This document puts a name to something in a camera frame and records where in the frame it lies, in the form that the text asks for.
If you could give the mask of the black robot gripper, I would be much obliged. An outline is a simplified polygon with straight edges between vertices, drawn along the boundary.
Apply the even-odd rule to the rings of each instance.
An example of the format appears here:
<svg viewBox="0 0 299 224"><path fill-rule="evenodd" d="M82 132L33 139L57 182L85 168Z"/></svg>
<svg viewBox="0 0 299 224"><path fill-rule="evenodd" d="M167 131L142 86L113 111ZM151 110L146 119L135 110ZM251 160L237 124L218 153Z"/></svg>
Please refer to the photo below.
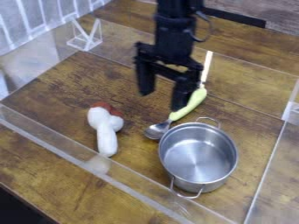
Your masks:
<svg viewBox="0 0 299 224"><path fill-rule="evenodd" d="M155 75L175 79L171 110L187 106L198 88L203 65L193 59L197 17L201 15L202 0L158 0L154 14L154 44L135 43L135 71L141 95L155 91Z"/></svg>

